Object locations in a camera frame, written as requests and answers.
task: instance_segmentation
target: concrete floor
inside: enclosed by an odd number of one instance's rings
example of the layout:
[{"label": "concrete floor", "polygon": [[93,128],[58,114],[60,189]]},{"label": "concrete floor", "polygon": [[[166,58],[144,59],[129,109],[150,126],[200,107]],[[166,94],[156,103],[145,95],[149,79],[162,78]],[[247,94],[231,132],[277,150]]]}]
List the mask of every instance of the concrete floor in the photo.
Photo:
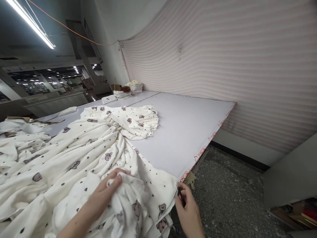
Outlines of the concrete floor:
[{"label": "concrete floor", "polygon": [[[264,209],[262,172],[210,146],[192,191],[206,237],[287,237],[288,228]],[[175,238],[186,237],[172,210]]]}]

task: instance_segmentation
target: scissors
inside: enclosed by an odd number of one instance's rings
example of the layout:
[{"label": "scissors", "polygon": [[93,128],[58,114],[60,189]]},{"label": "scissors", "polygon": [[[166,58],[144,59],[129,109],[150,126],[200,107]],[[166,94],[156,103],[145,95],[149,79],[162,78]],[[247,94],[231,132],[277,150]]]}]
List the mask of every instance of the scissors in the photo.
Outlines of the scissors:
[{"label": "scissors", "polygon": [[177,190],[178,190],[178,191],[177,191],[177,195],[178,195],[178,196],[181,196],[182,205],[183,205],[183,207],[185,207],[185,206],[186,206],[186,202],[185,202],[184,197],[182,196],[182,193],[181,193],[181,190],[180,190],[178,184],[176,184],[176,187],[177,187]]}]

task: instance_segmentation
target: left hand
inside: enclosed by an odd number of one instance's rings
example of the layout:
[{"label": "left hand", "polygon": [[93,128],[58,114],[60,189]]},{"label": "left hand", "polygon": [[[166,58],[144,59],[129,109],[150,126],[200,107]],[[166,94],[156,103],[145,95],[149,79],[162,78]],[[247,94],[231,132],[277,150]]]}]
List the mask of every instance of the left hand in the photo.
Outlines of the left hand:
[{"label": "left hand", "polygon": [[[96,221],[101,216],[103,211],[111,202],[112,195],[116,192],[117,188],[121,185],[122,177],[121,175],[117,176],[119,172],[122,172],[125,174],[131,174],[129,171],[125,171],[119,168],[116,168],[115,170],[113,170],[105,179],[101,181],[101,183],[92,193],[88,201],[80,209],[80,211],[82,210],[83,212],[85,212],[85,216],[92,219],[92,222]],[[107,187],[107,182],[109,179],[115,179],[115,180],[110,186]]]}]

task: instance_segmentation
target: right hand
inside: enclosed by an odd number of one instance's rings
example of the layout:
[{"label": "right hand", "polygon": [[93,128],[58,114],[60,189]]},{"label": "right hand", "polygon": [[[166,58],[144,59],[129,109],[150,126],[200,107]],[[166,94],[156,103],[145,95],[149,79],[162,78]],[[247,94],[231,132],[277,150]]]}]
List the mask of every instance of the right hand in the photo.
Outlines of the right hand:
[{"label": "right hand", "polygon": [[184,183],[179,182],[178,186],[183,189],[181,193],[186,202],[185,207],[183,207],[182,200],[176,194],[175,206],[182,229],[187,238],[204,238],[205,234],[200,220],[199,208],[192,192]]}]

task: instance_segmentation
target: white fabric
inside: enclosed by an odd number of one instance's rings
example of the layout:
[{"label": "white fabric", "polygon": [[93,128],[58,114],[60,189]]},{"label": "white fabric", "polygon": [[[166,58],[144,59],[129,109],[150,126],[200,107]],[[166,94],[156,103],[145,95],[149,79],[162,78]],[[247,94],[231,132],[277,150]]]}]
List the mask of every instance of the white fabric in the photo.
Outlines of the white fabric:
[{"label": "white fabric", "polygon": [[118,99],[118,100],[123,100],[128,97],[131,97],[131,92],[125,93],[123,91],[113,91],[113,95]]},{"label": "white fabric", "polygon": [[47,124],[40,122],[26,123],[22,118],[5,119],[0,122],[0,137],[5,138],[5,132],[16,132],[16,135],[37,134],[46,130]]},{"label": "white fabric", "polygon": [[110,103],[110,102],[113,102],[113,101],[117,101],[116,97],[114,95],[110,95],[110,96],[107,96],[107,97],[104,97],[101,99],[102,101],[102,104],[107,104],[107,103]]},{"label": "white fabric", "polygon": [[[168,236],[177,178],[153,168],[123,136],[124,131],[137,134],[134,138],[149,135],[151,125],[158,125],[157,112],[152,106],[112,108],[108,114],[106,109],[86,108],[81,119],[33,153],[36,157],[30,162],[19,160],[6,172],[0,185],[0,221],[13,221],[1,237],[55,237],[118,167],[130,170],[133,177],[122,174],[123,184],[110,207],[86,237]],[[148,119],[134,116],[136,112],[148,113]],[[131,117],[132,122],[127,124],[120,116]],[[148,130],[133,126],[138,120],[146,120]]]},{"label": "white fabric", "polygon": [[133,80],[132,82],[127,83],[126,86],[130,87],[132,95],[141,93],[143,89],[143,84],[136,80]]},{"label": "white fabric", "polygon": [[76,106],[74,106],[74,107],[69,107],[69,108],[67,108],[67,109],[65,109],[65,110],[63,110],[63,111],[61,111],[61,112],[58,114],[58,116],[64,116],[64,115],[67,115],[67,114],[72,113],[72,112],[75,112],[75,111],[77,111],[77,107],[76,107]]}]

